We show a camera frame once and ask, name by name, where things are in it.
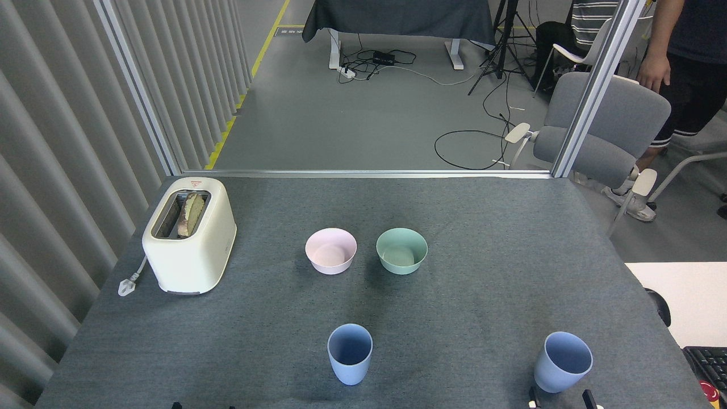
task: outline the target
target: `black object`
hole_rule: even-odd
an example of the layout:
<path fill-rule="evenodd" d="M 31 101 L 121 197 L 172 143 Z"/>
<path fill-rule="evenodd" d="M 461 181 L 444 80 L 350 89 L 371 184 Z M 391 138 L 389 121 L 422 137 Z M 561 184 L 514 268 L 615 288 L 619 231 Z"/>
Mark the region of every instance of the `black object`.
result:
<path fill-rule="evenodd" d="M 727 346 L 685 346 L 682 350 L 694 375 L 720 391 L 720 407 L 727 407 Z"/>
<path fill-rule="evenodd" d="M 500 20 L 500 17 L 502 16 L 502 10 L 505 8 L 505 4 L 507 4 L 507 10 L 505 11 L 505 18 Z M 525 31 L 527 31 L 527 36 L 513 36 L 513 22 L 515 20 L 515 17 L 520 20 L 520 23 L 525 28 Z M 482 64 L 480 64 L 480 67 L 485 65 L 485 69 L 482 70 L 482 74 L 480 74 L 480 77 L 477 78 L 477 81 L 475 84 L 470 88 L 470 91 L 467 93 L 467 95 L 472 95 L 472 91 L 475 90 L 477 87 L 477 84 L 480 83 L 480 80 L 482 80 L 482 77 L 485 75 L 489 75 L 492 73 L 495 73 L 495 76 L 497 79 L 502 79 L 502 73 L 503 72 L 509 72 L 509 73 L 515 73 L 515 74 L 522 74 L 525 76 L 525 78 L 530 82 L 530 78 L 528 77 L 528 74 L 525 72 L 525 68 L 523 68 L 523 65 L 520 64 L 520 60 L 518 60 L 518 56 L 515 54 L 512 48 L 510 48 L 510 45 L 507 43 L 510 39 L 526 39 L 530 38 L 535 42 L 535 38 L 530 33 L 530 30 L 528 29 L 527 25 L 523 21 L 523 19 L 518 14 L 518 0 L 500 0 L 500 4 L 497 7 L 497 14 L 495 14 L 495 24 L 494 24 L 494 32 L 500 31 L 500 39 L 495 44 L 495 48 L 489 53 L 487 56 L 487 59 L 485 59 Z M 500 30 L 498 27 L 500 25 L 504 25 L 503 29 Z M 505 69 L 505 50 L 509 51 L 510 54 L 513 55 L 515 58 L 515 62 L 518 64 L 517 70 L 506 70 Z M 492 65 L 492 62 L 495 60 L 495 58 L 498 57 L 497 64 L 495 67 L 491 70 L 490 65 Z"/>
<path fill-rule="evenodd" d="M 535 391 L 535 386 L 530 386 L 530 402 L 528 402 L 529 409 L 540 409 L 540 399 Z"/>
<path fill-rule="evenodd" d="M 662 318 L 664 324 L 666 326 L 670 326 L 672 324 L 672 315 L 669 313 L 669 304 L 667 304 L 667 301 L 651 288 L 644 288 L 644 290 L 646 290 L 646 293 L 649 294 L 651 300 L 656 305 L 656 312 Z"/>
<path fill-rule="evenodd" d="M 583 402 L 586 404 L 586 409 L 596 409 L 595 399 L 593 399 L 593 393 L 590 389 L 583 391 Z"/>
<path fill-rule="evenodd" d="M 374 57 L 372 60 L 374 61 L 374 64 L 378 65 L 394 65 L 394 63 L 396 63 L 394 54 L 386 54 L 380 51 L 374 51 Z"/>

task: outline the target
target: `striped shirt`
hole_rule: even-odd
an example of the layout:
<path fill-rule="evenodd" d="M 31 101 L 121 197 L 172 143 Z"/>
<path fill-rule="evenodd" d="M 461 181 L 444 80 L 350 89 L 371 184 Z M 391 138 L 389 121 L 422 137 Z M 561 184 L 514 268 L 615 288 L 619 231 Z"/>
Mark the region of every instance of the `striped shirt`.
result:
<path fill-rule="evenodd" d="M 576 36 L 576 44 L 589 49 L 603 23 L 614 16 L 618 1 L 573 0 L 571 29 Z"/>

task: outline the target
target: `metal frame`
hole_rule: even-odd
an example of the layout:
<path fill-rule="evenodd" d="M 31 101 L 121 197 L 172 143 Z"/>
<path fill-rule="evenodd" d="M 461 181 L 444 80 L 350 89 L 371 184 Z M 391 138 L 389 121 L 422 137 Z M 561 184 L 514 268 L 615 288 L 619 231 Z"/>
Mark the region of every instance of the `metal frame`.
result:
<path fill-rule="evenodd" d="M 611 74 L 615 72 L 621 54 L 623 54 L 636 25 L 640 7 L 641 0 L 624 0 L 619 3 L 611 29 L 606 34 L 606 40 L 603 42 L 596 64 L 586 83 L 576 116 L 568 128 L 561 152 L 553 163 L 551 169 L 553 177 L 565 178 L 571 172 L 598 106 L 606 94 L 608 83 L 611 82 Z"/>
<path fill-rule="evenodd" d="M 172 147 L 169 145 L 169 141 L 166 139 L 164 129 L 156 115 L 141 73 L 134 61 L 131 48 L 126 42 L 124 31 L 121 28 L 121 22 L 113 7 L 113 1 L 94 0 L 94 5 L 96 6 L 108 40 L 111 43 L 113 52 L 116 55 L 116 59 L 119 62 L 121 72 L 124 73 L 126 83 L 129 85 L 129 90 L 139 110 L 141 119 L 144 122 L 144 127 L 156 151 L 156 156 L 164 168 L 164 173 L 167 176 L 181 175 L 182 169 L 174 155 Z"/>
<path fill-rule="evenodd" d="M 186 170 L 182 175 L 231 178 L 553 178 L 547 170 Z"/>

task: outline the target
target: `keyboard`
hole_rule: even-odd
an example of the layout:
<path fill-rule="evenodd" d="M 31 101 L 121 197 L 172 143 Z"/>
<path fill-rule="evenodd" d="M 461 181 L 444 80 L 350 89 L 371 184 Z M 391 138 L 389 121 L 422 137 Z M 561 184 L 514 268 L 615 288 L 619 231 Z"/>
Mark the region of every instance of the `keyboard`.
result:
<path fill-rule="evenodd" d="M 727 346 L 685 346 L 683 352 L 697 378 L 717 388 L 720 406 L 727 408 Z"/>

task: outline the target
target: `blue cup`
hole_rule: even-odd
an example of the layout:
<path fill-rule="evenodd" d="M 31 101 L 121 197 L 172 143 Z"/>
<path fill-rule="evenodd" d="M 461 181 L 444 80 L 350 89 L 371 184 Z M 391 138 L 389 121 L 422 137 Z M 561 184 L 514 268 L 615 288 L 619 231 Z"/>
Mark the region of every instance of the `blue cup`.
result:
<path fill-rule="evenodd" d="M 558 331 L 547 336 L 535 363 L 535 383 L 555 394 L 575 385 L 593 367 L 593 354 L 581 338 Z"/>
<path fill-rule="evenodd" d="M 356 385 L 364 379 L 374 350 L 374 340 L 366 328 L 358 324 L 341 325 L 328 337 L 327 348 L 339 381 Z"/>

